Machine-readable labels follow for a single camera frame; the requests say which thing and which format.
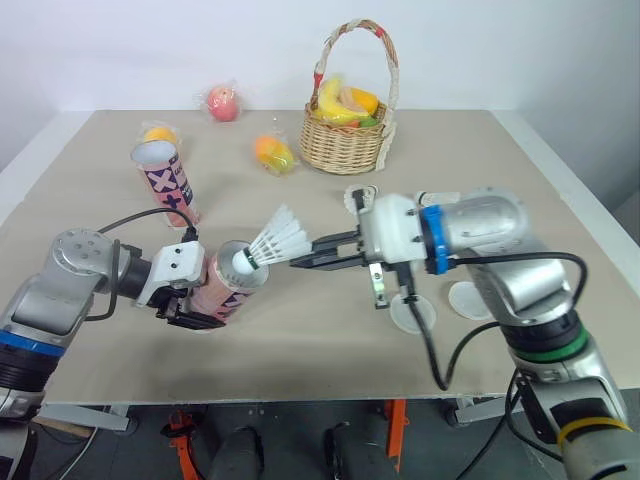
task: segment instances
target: yellow fruit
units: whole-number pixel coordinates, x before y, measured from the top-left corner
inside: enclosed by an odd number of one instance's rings
[[[373,93],[351,87],[351,98],[353,98],[355,103],[364,108],[369,115],[373,115],[378,109],[378,97]]]
[[[356,103],[351,94],[351,87],[342,87],[340,89],[340,95],[338,95],[340,103],[354,112],[366,112],[366,110]]]
[[[166,140],[174,145],[178,143],[176,134],[169,127],[153,127],[144,134],[143,142],[153,142],[154,140]]]
[[[318,91],[318,114],[328,122],[336,125],[345,125],[354,120],[368,117],[365,110],[354,111],[338,101],[342,80],[340,77],[332,77],[325,81]]]
[[[255,143],[258,161],[271,173],[288,173],[295,165],[295,158],[289,147],[280,140],[264,135]]]

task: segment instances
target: plastic bag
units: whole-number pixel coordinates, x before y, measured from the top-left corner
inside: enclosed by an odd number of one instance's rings
[[[218,122],[233,122],[242,112],[235,82],[227,82],[207,89],[198,96],[200,109]]]
[[[278,128],[277,118],[273,119],[271,131],[256,138],[254,150],[258,162],[272,175],[291,173],[298,163],[287,142],[284,131]]]
[[[152,142],[154,140],[166,140],[176,147],[182,143],[180,130],[168,123],[159,120],[148,120],[142,122],[140,131],[136,138],[137,143]]]

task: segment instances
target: shuttlecock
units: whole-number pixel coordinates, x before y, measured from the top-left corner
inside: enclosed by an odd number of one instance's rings
[[[289,207],[281,205],[251,245],[237,252],[232,265],[237,273],[250,275],[263,265],[285,262],[311,253],[307,232]]]

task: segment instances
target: beige tabletop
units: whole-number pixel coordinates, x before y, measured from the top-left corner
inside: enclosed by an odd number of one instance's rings
[[[200,240],[210,251],[227,240],[251,240],[282,202],[313,238],[352,229],[343,192],[353,183],[373,183],[383,193],[467,192],[488,185],[513,190],[550,248],[589,263],[590,281],[578,311],[619,386],[640,386],[640,300],[490,113],[400,112],[386,170],[339,177],[302,164],[286,178],[267,174],[252,154],[254,138],[270,131],[274,115],[294,143],[300,112],[246,112],[229,124],[212,123],[192,111],[96,112],[0,228],[0,304],[38,272],[57,233],[98,228],[154,206],[129,152],[141,123],[161,120],[177,127],[183,138],[181,156],[203,213]],[[129,224],[112,235],[143,248],[147,258],[163,244],[179,241],[160,218]],[[417,278],[419,292],[437,310],[434,336],[443,365],[458,340],[478,326],[447,302],[451,284],[466,278],[463,268]],[[391,275],[387,286],[396,288]],[[106,299],[98,297],[94,309],[102,311]],[[82,326],[50,381],[47,401],[480,395],[504,392],[512,369],[500,332],[486,332],[467,347],[450,391],[443,394],[431,379],[420,337],[396,328],[388,311],[374,309],[365,269],[321,272],[279,265],[227,327],[208,334],[168,326],[152,310],[120,300],[113,318]]]

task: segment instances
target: green ring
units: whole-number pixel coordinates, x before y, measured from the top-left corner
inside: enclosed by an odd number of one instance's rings
[[[244,252],[245,257],[247,257],[247,261],[249,262],[249,265],[251,265],[254,270],[259,269],[260,265],[258,265],[258,263],[253,258],[253,255],[251,255],[251,251],[249,250],[249,248],[248,247],[244,248],[243,252]]]
[[[565,345],[562,348],[558,348],[556,350],[550,350],[548,352],[523,352],[522,350],[514,350],[518,357],[523,360],[528,360],[530,362],[537,363],[551,363],[564,360],[575,353],[582,350],[589,340],[589,334],[581,327],[580,333],[578,336],[568,345]]]

